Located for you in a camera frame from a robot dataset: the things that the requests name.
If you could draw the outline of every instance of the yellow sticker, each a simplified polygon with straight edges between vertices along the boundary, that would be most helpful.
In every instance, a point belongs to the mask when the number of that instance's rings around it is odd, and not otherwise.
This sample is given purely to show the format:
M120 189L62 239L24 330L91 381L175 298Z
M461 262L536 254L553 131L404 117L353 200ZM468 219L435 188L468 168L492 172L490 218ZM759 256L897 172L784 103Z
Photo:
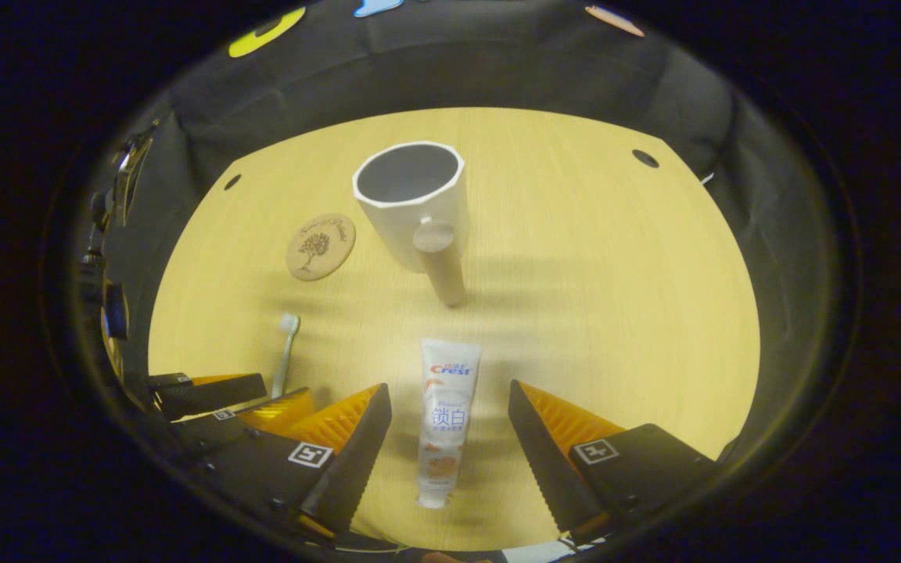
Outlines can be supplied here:
M275 40L283 32L287 31L294 24L297 23L298 20L301 19L304 15L304 7L298 8L290 14L287 14L280 18L280 23L273 26L268 32L257 37L257 32L250 31L246 35L239 37L236 39L232 45L228 46L228 56L232 58L239 58L250 54L251 52L257 50L259 47L264 46L266 43Z

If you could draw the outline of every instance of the white toothbrush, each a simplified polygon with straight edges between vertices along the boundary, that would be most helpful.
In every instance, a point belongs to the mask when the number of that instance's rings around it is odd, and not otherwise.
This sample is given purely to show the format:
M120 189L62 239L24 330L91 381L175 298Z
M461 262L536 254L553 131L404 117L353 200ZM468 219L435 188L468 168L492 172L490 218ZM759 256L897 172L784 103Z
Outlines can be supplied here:
M273 389L269 393L269 398L276 399L283 395L283 382L287 379L287 363L290 361L290 343L294 342L294 335L297 334L297 327L301 324L300 318L296 314L284 313L280 318L280 329L287 332L287 343L283 346L283 357L280 359L280 365L273 374Z

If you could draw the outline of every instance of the toothpaste cap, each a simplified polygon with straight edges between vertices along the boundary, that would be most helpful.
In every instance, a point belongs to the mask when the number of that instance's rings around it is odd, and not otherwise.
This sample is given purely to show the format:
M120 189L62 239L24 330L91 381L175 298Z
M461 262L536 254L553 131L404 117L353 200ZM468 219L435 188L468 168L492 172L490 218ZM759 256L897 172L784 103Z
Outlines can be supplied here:
M415 503L422 506L422 508L443 508L446 502L447 491L419 489L419 496L415 498Z

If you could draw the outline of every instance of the toothbrush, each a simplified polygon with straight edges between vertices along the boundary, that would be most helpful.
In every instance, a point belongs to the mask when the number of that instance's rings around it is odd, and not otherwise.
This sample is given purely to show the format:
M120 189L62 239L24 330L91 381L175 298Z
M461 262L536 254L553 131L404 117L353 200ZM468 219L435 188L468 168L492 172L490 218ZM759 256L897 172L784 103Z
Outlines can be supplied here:
M273 374L273 389L269 393L269 398L276 399L283 395L283 382L287 379L287 363L290 361L290 343L294 342L294 335L297 334L297 327L301 324L300 318L296 314L284 313L280 318L280 329L287 332L287 343L283 346L283 357L280 359L280 365Z
M625 18L622 18L614 12L604 10L603 8L597 6L587 6L586 11L590 12L590 15L592 15L594 18L605 21L618 29L623 29L632 35L644 37L644 32L641 31L641 29L637 28L637 25L626 20Z

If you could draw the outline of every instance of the blue sticker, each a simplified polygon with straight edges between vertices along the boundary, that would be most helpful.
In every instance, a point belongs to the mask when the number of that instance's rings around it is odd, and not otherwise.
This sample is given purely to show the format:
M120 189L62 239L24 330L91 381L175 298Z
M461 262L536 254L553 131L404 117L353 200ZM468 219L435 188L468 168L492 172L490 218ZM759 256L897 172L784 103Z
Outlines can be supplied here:
M357 8L354 15L358 18L365 18L371 14L391 10L401 6L401 0L364 0L364 4Z

